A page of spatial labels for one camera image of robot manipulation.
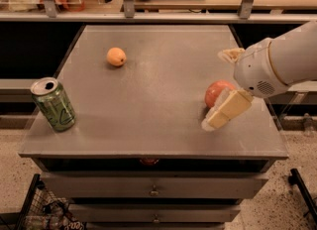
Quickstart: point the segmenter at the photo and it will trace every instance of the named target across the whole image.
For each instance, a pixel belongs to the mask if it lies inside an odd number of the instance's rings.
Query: can lid
[[[31,92],[34,95],[42,96],[56,90],[58,81],[53,77],[44,77],[31,85]]]

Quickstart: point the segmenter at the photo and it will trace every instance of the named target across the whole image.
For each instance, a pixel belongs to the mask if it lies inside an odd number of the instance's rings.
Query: apple
[[[205,103],[209,108],[215,105],[215,102],[224,88],[235,90],[236,86],[226,80],[217,80],[209,85],[205,94]]]
[[[154,166],[158,162],[159,162],[159,159],[152,159],[152,158],[140,159],[140,163],[146,166]]]

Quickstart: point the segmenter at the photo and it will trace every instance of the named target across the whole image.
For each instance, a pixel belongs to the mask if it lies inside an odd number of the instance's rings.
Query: small orange ball
[[[114,66],[122,66],[127,61],[127,57],[120,48],[111,48],[107,53],[107,61]]]

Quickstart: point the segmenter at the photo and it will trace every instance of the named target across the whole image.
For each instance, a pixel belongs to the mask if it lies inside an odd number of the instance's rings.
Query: wire basket
[[[14,230],[25,229],[25,220],[28,216],[46,216],[52,213],[51,210],[55,204],[60,205],[56,206],[60,212],[55,211],[53,214],[59,213],[62,217],[69,205],[67,199],[55,197],[40,180],[40,175],[35,174]]]

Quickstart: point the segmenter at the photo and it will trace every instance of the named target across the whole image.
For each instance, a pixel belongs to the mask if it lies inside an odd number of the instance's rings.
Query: drawer handle
[[[158,196],[159,192],[157,191],[157,187],[153,185],[153,189],[149,192],[150,196]]]
[[[160,224],[160,221],[159,221],[157,215],[155,215],[155,219],[153,220],[153,223],[155,223],[155,224]]]

